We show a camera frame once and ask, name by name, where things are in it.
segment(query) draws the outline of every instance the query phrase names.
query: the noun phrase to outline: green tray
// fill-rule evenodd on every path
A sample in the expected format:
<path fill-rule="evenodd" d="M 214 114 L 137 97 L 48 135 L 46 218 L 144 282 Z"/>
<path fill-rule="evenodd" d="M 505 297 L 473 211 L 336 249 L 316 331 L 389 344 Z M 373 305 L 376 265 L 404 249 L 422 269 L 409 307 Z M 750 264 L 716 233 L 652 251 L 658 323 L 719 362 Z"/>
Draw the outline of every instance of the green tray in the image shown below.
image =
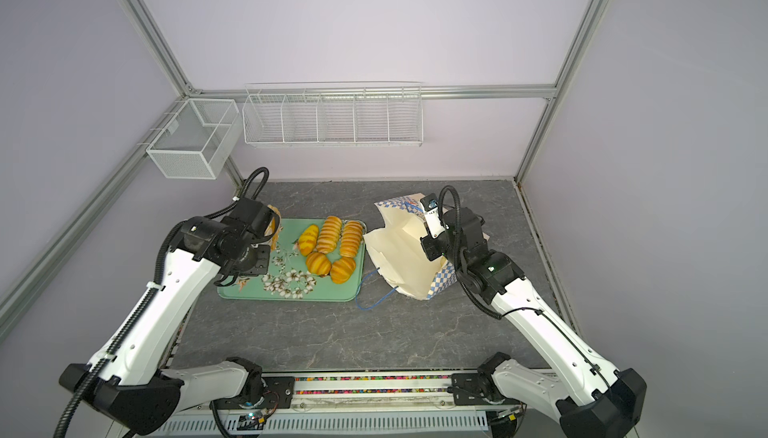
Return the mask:
<path fill-rule="evenodd" d="M 366 256 L 366 242 L 360 242 L 360 249 L 357 251 L 355 262 L 357 266 L 347 282 L 336 284 L 331 281 L 330 276 L 317 276 L 310 274 L 306 270 L 303 257 L 299 253 L 298 247 L 295 247 L 299 236 L 311 224 L 316 224 L 322 228 L 325 219 L 308 220 L 302 218 L 284 218 L 280 220 L 282 230 L 277 237 L 277 249 L 270 254 L 270 267 L 268 274 L 258 277 L 240 277 L 237 282 L 230 287 L 219 288 L 219 296 L 233 300 L 306 300 L 306 301 L 349 301 L 355 297 L 357 287 L 362 278 L 362 261 Z M 341 257 L 339 247 L 328 253 L 328 259 L 331 263 Z M 288 297 L 280 296 L 278 290 L 267 290 L 268 285 L 274 282 L 275 277 L 287 278 L 287 273 L 296 270 L 299 273 L 299 280 L 282 282 L 284 288 L 290 290 L 305 290 L 308 284 L 313 285 L 309 292 L 303 291 L 302 296 L 291 294 Z"/>

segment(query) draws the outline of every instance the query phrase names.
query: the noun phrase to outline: blue string handle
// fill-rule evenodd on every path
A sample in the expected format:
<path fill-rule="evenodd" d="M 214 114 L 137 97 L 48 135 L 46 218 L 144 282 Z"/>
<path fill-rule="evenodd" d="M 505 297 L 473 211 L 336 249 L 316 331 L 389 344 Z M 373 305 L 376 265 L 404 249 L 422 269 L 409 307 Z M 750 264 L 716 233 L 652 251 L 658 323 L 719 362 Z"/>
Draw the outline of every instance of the blue string handle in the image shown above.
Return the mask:
<path fill-rule="evenodd" d="M 371 271 L 371 272 L 370 272 L 370 273 L 368 273 L 368 274 L 367 274 L 365 277 L 363 277 L 363 278 L 360 280 L 360 284 L 359 284 L 359 285 L 357 285 L 357 293 L 355 293 L 355 304 L 357 305 L 357 307 L 358 307 L 360 310 L 363 310 L 363 311 L 370 311 L 370 310 L 372 310 L 373 308 L 376 308 L 377 306 L 379 306 L 379 304 L 380 304 L 382 301 L 384 301 L 384 299 L 386 299 L 386 298 L 387 298 L 387 297 L 388 297 L 390 294 L 394 293 L 394 292 L 395 292 L 395 290 L 397 290 L 397 289 L 399 288 L 399 287 L 394 287 L 394 288 L 393 288 L 391 291 L 389 291 L 389 293 L 385 294 L 385 295 L 384 295 L 384 296 L 383 296 L 383 297 L 382 297 L 380 300 L 378 300 L 377 302 L 375 302 L 373 306 L 371 306 L 371 307 L 368 307 L 368 308 L 363 308 L 363 307 L 361 307 L 361 306 L 360 306 L 360 304 L 357 302 L 357 295 L 359 295 L 359 294 L 360 294 L 360 287 L 362 286 L 362 282 L 363 282 L 363 281 L 365 281 L 365 280 L 367 280 L 367 279 L 368 279 L 368 278 L 369 278 L 371 275 L 373 275 L 374 273 L 377 273 L 378 271 L 379 271 L 379 269 L 378 269 L 378 268 L 377 268 L 376 270 L 373 270 L 373 271 Z"/>

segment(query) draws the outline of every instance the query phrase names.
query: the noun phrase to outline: gray marble tabletop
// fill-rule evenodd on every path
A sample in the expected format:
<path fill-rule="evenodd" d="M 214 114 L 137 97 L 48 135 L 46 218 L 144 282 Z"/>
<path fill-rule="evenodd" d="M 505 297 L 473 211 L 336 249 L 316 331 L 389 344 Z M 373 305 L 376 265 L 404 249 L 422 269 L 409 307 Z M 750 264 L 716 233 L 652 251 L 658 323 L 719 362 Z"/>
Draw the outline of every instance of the gray marble tabletop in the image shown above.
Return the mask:
<path fill-rule="evenodd" d="M 267 183 L 259 196 L 284 218 L 335 214 L 384 226 L 375 202 L 404 194 L 437 193 L 444 182 Z M 485 218 L 491 248 L 508 254 L 553 309 L 552 290 L 528 223 L 506 181 L 451 182 L 462 206 Z M 366 256 L 363 272 L 375 270 Z M 379 276 L 360 289 L 362 306 L 391 288 Z M 264 371 L 475 368 L 497 351 L 524 366 L 548 367 L 506 320 L 486 317 L 457 284 L 420 301 L 399 293 L 370 311 L 355 301 L 226 300 L 204 289 L 181 337 L 173 368 L 215 364 L 242 356 Z"/>

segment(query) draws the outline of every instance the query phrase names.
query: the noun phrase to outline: wire basket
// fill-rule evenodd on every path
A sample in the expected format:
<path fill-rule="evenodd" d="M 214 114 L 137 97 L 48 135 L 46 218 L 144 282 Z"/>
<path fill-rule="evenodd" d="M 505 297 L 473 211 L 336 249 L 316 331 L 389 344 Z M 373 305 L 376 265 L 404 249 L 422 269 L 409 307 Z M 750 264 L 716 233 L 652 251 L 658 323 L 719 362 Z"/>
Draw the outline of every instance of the wire basket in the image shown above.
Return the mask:
<path fill-rule="evenodd" d="M 166 178 L 215 180 L 242 133 L 231 99 L 188 98 L 147 147 Z"/>
<path fill-rule="evenodd" d="M 418 87 L 323 91 L 259 89 L 243 104 L 245 141 L 254 146 L 421 145 Z"/>

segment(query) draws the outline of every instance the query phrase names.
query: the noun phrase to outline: gray wall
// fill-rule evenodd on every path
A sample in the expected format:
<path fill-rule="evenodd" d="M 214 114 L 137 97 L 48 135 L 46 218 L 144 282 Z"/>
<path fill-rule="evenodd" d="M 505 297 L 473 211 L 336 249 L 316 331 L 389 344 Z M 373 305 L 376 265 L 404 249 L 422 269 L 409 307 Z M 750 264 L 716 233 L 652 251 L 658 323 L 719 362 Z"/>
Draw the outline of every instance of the gray wall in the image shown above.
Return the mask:
<path fill-rule="evenodd" d="M 0 0 L 0 294 L 174 99 L 117 0 Z"/>
<path fill-rule="evenodd" d="M 524 183 L 639 432 L 764 436 L 768 0 L 614 0 Z"/>
<path fill-rule="evenodd" d="M 84 363 L 120 326 L 151 279 L 168 231 L 222 208 L 232 184 L 169 180 L 146 161 L 79 251 L 0 346 L 0 423 L 4 436 L 50 436 L 71 394 L 58 385 L 70 363 Z M 103 436 L 110 420 L 81 405 L 68 436 Z"/>

